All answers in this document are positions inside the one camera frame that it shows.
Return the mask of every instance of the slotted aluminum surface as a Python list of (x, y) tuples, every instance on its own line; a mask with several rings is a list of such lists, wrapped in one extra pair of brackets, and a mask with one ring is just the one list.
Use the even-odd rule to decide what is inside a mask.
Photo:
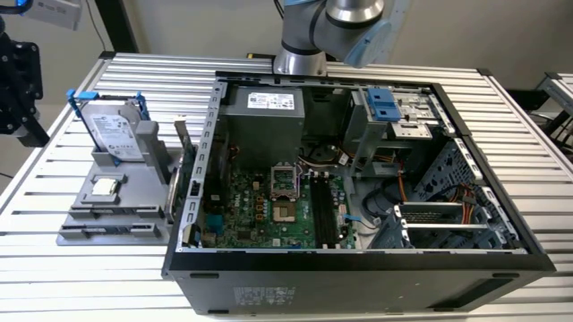
[[(80, 89), (131, 95), (142, 90), (160, 139), (178, 145), (170, 122), (187, 115), (196, 139), (215, 70), (270, 72), (268, 60), (117, 54), (100, 60)], [(573, 185), (562, 155), (538, 135), (495, 80), (474, 69), (331, 64), (330, 76), (437, 82), (461, 112), (514, 203), (550, 253), (557, 274), (466, 314), (228, 317), (256, 321), (570, 321), (573, 319)], [(3, 322), (211, 320), (196, 317), (174, 282), (163, 281), (166, 247), (59, 247), (56, 232), (91, 166), (91, 140), (64, 110), (52, 142), (35, 150), (7, 191), (0, 215)]]

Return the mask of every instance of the expansion slot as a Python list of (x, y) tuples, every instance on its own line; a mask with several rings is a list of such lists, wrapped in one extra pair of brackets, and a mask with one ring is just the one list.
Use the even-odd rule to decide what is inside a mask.
[(328, 178), (311, 178), (311, 201), (316, 248), (335, 248), (337, 227)]

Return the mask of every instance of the white label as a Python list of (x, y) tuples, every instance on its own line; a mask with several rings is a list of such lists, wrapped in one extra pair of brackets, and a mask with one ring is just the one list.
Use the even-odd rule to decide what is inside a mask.
[(295, 287), (243, 286), (232, 288), (238, 305), (291, 305)]
[(107, 150), (119, 160), (142, 159), (142, 151), (129, 126), (129, 122), (120, 115), (93, 114), (91, 119), (96, 126), (99, 137)]
[(251, 93), (247, 108), (295, 109), (295, 96), (292, 94)]
[(342, 156), (338, 159), (338, 163), (342, 164), (343, 166), (346, 166), (346, 163), (349, 162), (349, 155), (346, 153), (342, 152)]

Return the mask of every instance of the robotic arm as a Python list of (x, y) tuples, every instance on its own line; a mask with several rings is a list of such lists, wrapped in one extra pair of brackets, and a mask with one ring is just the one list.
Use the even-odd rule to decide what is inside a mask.
[(324, 53), (355, 68), (370, 64), (391, 29), (383, 8), (383, 0), (284, 0), (274, 73), (324, 76)]
[[(0, 5), (0, 13), (19, 15), (31, 8), (32, 3), (28, 0), (15, 7)], [(33, 102), (41, 97), (37, 45), (11, 40), (0, 17), (0, 134), (16, 136), (28, 147), (41, 147), (49, 141), (36, 120), (39, 111)]]

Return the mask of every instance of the green circuit board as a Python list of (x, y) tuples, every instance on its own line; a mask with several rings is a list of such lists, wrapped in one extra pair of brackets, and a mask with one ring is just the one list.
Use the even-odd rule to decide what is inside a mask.
[[(316, 248), (308, 177), (300, 177), (299, 189), (299, 197), (294, 202), (294, 218), (292, 216), (282, 217), (283, 213), (274, 213), (272, 209), (290, 202), (270, 200), (270, 171), (234, 170), (228, 190), (228, 205), (223, 214), (223, 232), (216, 236), (216, 247)], [(346, 209), (349, 209), (341, 177), (331, 178), (330, 189), (333, 199), (335, 199), (333, 201), (333, 215), (335, 216), (338, 233), (341, 233), (338, 205), (345, 204)], [(346, 224), (346, 228), (349, 235), (339, 241), (341, 248), (354, 248), (350, 223)]]

